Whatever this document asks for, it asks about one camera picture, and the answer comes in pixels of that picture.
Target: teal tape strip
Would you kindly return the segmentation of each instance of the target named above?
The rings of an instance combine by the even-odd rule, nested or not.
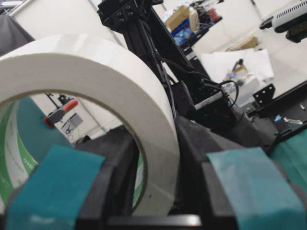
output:
[[[241,230],[305,230],[302,202],[260,148],[208,154]]]
[[[14,199],[6,230],[72,230],[104,157],[53,147]]]
[[[43,121],[45,117],[31,98],[20,99],[17,113],[18,133],[24,147],[39,163],[53,145],[73,148],[57,128],[47,126]]]
[[[279,143],[271,158],[280,163],[293,183],[307,195],[307,130]]]

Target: cardboard box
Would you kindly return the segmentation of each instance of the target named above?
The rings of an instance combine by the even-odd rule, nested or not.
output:
[[[251,48],[256,47],[258,44],[259,44],[258,38],[253,36],[253,37],[250,37],[247,40],[244,40],[243,42],[241,42],[236,47],[228,49],[228,51],[237,51],[237,50],[242,50],[242,49],[251,49]]]
[[[167,27],[171,31],[175,30],[184,20],[188,19],[190,16],[190,9],[188,6],[180,6],[179,9],[169,17],[166,21]]]

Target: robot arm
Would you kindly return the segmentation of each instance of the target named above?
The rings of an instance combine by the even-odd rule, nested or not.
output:
[[[299,43],[307,37],[307,0],[301,0],[271,18],[265,20],[260,29],[273,27],[275,32],[284,33],[286,38],[292,42]]]

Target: metal bracket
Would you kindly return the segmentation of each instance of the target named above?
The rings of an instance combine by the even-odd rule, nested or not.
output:
[[[263,89],[259,90],[258,92],[253,94],[253,97],[255,98],[258,105],[264,106],[270,103],[273,100],[273,96],[275,93],[275,87],[273,84],[270,84]]]

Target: white tape roll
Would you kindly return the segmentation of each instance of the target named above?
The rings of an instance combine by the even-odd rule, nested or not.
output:
[[[166,214],[174,201],[179,148],[170,105],[153,72],[134,54],[88,35],[57,35],[0,58],[0,105],[42,92],[89,99],[116,114],[146,164],[136,215]]]

